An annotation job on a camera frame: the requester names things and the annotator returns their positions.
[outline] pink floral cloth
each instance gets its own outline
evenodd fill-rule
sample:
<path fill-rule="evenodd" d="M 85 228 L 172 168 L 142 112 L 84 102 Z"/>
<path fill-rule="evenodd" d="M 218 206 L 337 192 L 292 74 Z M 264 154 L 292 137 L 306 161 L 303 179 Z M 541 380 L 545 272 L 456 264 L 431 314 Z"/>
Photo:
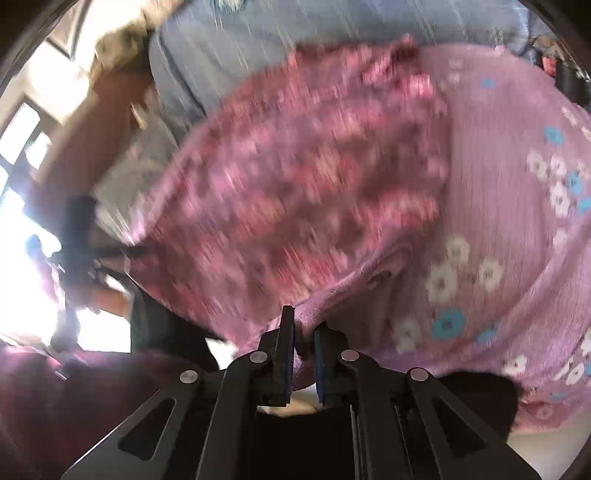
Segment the pink floral cloth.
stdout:
<path fill-rule="evenodd" d="M 405 267 L 439 215 L 448 141 L 409 38 L 299 47 L 195 127 L 138 222 L 152 254 L 132 275 L 241 349 L 284 304 L 314 310 L 309 333 Z"/>

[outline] pink garment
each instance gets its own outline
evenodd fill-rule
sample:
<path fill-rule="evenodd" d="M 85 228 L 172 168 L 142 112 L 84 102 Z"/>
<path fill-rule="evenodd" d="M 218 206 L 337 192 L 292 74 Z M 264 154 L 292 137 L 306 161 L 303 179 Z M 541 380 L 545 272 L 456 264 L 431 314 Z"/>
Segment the pink garment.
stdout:
<path fill-rule="evenodd" d="M 516 427 L 558 426 L 591 398 L 589 116 L 502 50 L 426 47 L 419 69 L 389 48 L 304 56 L 301 71 L 291 57 L 198 127 L 155 192 L 160 257 L 137 278 L 242 349 L 298 303 L 300 378 L 328 318 L 387 368 L 509 375 L 524 387 Z M 429 79 L 452 143 L 419 248 L 448 176 Z"/>

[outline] blue gray cloth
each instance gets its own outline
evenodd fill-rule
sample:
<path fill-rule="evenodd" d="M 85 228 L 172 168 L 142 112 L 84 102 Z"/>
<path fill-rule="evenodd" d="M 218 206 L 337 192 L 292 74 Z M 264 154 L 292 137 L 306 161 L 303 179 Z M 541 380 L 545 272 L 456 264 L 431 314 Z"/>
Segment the blue gray cloth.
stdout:
<path fill-rule="evenodd" d="M 549 29 L 517 0 L 190 0 L 154 35 L 150 63 L 167 109 L 198 121 L 241 80 L 302 41 L 504 44 Z"/>

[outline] flower print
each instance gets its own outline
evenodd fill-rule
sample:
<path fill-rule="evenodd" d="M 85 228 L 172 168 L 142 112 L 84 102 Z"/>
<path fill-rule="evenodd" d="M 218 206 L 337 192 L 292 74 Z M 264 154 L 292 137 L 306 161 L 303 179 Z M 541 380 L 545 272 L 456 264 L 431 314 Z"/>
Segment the flower print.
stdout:
<path fill-rule="evenodd" d="M 591 328 L 588 328 L 585 332 L 583 339 L 581 340 L 581 353 L 586 356 L 591 352 Z"/>
<path fill-rule="evenodd" d="M 456 270 L 449 263 L 433 267 L 429 279 L 425 282 L 425 288 L 430 302 L 447 302 L 457 292 Z"/>
<path fill-rule="evenodd" d="M 493 79 L 482 79 L 480 81 L 480 86 L 482 88 L 494 88 L 496 87 L 496 81 L 494 81 Z"/>
<path fill-rule="evenodd" d="M 566 177 L 566 183 L 573 195 L 581 195 L 583 193 L 583 180 L 579 178 L 578 171 L 570 171 Z"/>
<path fill-rule="evenodd" d="M 495 320 L 490 328 L 484 330 L 480 335 L 476 337 L 476 343 L 478 345 L 491 343 L 496 338 L 497 323 L 498 322 Z"/>
<path fill-rule="evenodd" d="M 503 365 L 503 374 L 514 376 L 525 372 L 525 366 L 527 365 L 527 357 L 525 355 L 518 355 L 515 358 L 505 361 Z"/>
<path fill-rule="evenodd" d="M 562 182 L 556 182 L 550 189 L 550 205 L 552 205 L 558 218 L 568 217 L 570 208 L 569 191 Z"/>
<path fill-rule="evenodd" d="M 550 170 L 558 178 L 563 178 L 566 175 L 566 163 L 564 163 L 564 160 L 561 157 L 552 155 L 552 158 L 550 159 Z"/>
<path fill-rule="evenodd" d="M 562 107 L 562 114 L 564 115 L 564 117 L 570 122 L 570 124 L 573 127 L 577 126 L 577 117 L 574 115 L 573 112 L 571 112 L 568 108 L 566 108 L 565 106 Z"/>
<path fill-rule="evenodd" d="M 579 161 L 577 170 L 579 171 L 579 177 L 583 180 L 591 180 L 591 169 L 584 162 Z"/>
<path fill-rule="evenodd" d="M 564 242 L 566 242 L 567 237 L 568 234 L 566 233 L 566 230 L 564 228 L 559 228 L 558 230 L 556 230 L 556 234 L 552 239 L 552 247 L 554 247 L 554 250 L 560 250 Z"/>
<path fill-rule="evenodd" d="M 566 377 L 566 384 L 567 385 L 575 385 L 576 382 L 581 380 L 583 375 L 585 374 L 585 365 L 583 362 L 579 363 L 574 369 L 572 369 L 569 373 L 569 376 Z"/>
<path fill-rule="evenodd" d="M 422 339 L 421 326 L 412 317 L 405 318 L 394 326 L 394 345 L 399 355 L 414 352 Z"/>
<path fill-rule="evenodd" d="M 545 181 L 548 179 L 548 164 L 535 150 L 530 150 L 527 154 L 527 165 L 530 168 L 530 172 L 532 172 L 536 177 L 538 177 L 539 181 Z"/>
<path fill-rule="evenodd" d="M 447 259 L 456 265 L 465 265 L 470 257 L 470 244 L 462 236 L 453 236 L 446 242 Z"/>
<path fill-rule="evenodd" d="M 534 415 L 537 419 L 549 420 L 554 415 L 554 406 L 550 403 L 545 403 L 535 411 Z"/>
<path fill-rule="evenodd" d="M 570 368 L 573 366 L 573 357 L 570 357 L 566 363 L 564 364 L 564 366 L 560 369 L 560 371 L 556 374 L 556 376 L 554 377 L 554 381 L 557 382 L 558 380 L 560 380 L 563 376 L 565 376 L 567 373 L 569 373 Z"/>
<path fill-rule="evenodd" d="M 447 81 L 449 83 L 451 83 L 452 85 L 455 85 L 456 83 L 460 83 L 461 79 L 462 79 L 462 76 L 458 72 L 451 72 L 447 76 Z"/>
<path fill-rule="evenodd" d="M 460 309 L 449 309 L 440 313 L 431 326 L 431 336 L 437 340 L 452 340 L 462 334 L 466 318 Z"/>
<path fill-rule="evenodd" d="M 494 258 L 485 258 L 478 267 L 478 283 L 490 293 L 495 291 L 503 278 L 503 267 Z"/>
<path fill-rule="evenodd" d="M 566 398 L 566 393 L 551 393 L 550 394 L 551 401 L 560 401 L 564 398 Z"/>
<path fill-rule="evenodd" d="M 564 136 L 556 127 L 544 127 L 544 136 L 548 142 L 555 145 L 562 145 L 564 143 Z"/>
<path fill-rule="evenodd" d="M 577 205 L 577 210 L 582 215 L 587 210 L 591 208 L 591 197 L 585 197 L 584 199 L 580 199 Z"/>

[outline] white surface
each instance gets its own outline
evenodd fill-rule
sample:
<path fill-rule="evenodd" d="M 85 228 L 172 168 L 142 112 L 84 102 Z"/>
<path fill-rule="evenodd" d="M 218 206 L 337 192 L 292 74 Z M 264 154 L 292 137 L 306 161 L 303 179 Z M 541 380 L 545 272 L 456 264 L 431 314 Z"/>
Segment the white surface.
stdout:
<path fill-rule="evenodd" d="M 579 454 L 591 433 L 591 406 L 556 430 L 511 435 L 509 445 L 540 474 L 558 480 Z"/>

